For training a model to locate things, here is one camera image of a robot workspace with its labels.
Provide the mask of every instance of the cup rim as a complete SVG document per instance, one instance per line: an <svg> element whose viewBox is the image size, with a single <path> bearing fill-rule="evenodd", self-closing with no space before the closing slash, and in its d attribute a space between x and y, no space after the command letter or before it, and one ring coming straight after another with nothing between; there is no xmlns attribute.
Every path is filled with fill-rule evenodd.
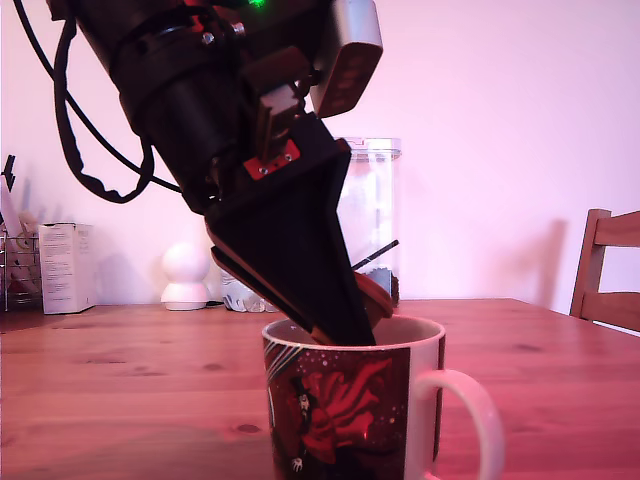
<svg viewBox="0 0 640 480"><path fill-rule="evenodd" d="M296 347L296 348L304 348L307 350L323 350L323 351L339 351L339 352L371 352L371 351L382 351L382 350L397 350L401 348L414 348L419 347L421 345L427 345L429 343L439 342L442 337L445 335L444 326L439 324L438 322L431 320L430 318L422 318L422 317L414 317L411 315L396 315L394 314L390 319L383 319L388 321L393 320L413 320L422 323L426 323L434 327L438 333L431 337L421 338L420 340L414 340L411 342L403 342L403 343L394 343L390 345L320 345L318 343L303 343L303 342L292 342L290 340L283 340L281 338L274 337L271 335L268 330L272 327L275 327L280 324L284 324L287 322L293 323L296 327L301 328L299 325L295 324L291 319L284 318L281 320L276 320L275 322L271 322L269 325L266 325L262 329L262 337L269 340L270 342L277 343L279 345L285 345L288 347Z"/></svg>

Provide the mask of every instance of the table surface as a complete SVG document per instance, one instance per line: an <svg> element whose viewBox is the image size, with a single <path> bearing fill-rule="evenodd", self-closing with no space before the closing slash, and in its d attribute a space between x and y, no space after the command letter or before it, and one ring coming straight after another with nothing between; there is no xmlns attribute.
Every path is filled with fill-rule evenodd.
<svg viewBox="0 0 640 480"><path fill-rule="evenodd" d="M483 383L503 478L640 478L640 339L515 300L405 301L447 329L448 368ZM261 328L278 314L96 307L3 314L6 480L272 479ZM445 393L439 474L477 440Z"/></svg>

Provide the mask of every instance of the black straw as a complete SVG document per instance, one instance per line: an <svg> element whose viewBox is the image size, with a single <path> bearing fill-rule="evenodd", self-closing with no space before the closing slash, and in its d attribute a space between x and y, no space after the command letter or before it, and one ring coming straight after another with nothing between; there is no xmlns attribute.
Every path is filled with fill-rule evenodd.
<svg viewBox="0 0 640 480"><path fill-rule="evenodd" d="M376 258L378 258L380 255L382 255L383 253L387 253L389 250L391 250L393 247L397 247L400 244L400 242L398 240L394 240L393 242L391 242L389 245L387 245L386 247L382 247L380 250L378 250L375 253L372 253L371 255L369 255L367 258L365 258L364 260L361 260L360 262L356 263L353 267L351 267L354 270L358 270L359 268L364 267L367 263L371 263L373 262Z"/></svg>

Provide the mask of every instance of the screw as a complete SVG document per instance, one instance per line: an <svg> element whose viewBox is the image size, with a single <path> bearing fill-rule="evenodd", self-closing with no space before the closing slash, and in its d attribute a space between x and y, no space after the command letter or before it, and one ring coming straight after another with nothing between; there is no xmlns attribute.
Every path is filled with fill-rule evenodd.
<svg viewBox="0 0 640 480"><path fill-rule="evenodd" d="M216 41L216 37L213 36L213 33L204 32L202 34L202 43L204 43L205 45L211 45L215 41Z"/></svg>
<svg viewBox="0 0 640 480"><path fill-rule="evenodd" d="M238 37L244 37L247 32L244 30L244 24L242 22L231 24L233 28L233 33L235 33Z"/></svg>

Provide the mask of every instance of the wooden chair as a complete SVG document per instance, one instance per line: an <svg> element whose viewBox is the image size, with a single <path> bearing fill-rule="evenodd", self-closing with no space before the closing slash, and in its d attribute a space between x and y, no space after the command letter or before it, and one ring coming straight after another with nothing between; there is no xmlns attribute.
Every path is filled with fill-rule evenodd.
<svg viewBox="0 0 640 480"><path fill-rule="evenodd" d="M640 293L599 293L606 247L640 247L640 211L589 210L571 316L640 331Z"/></svg>

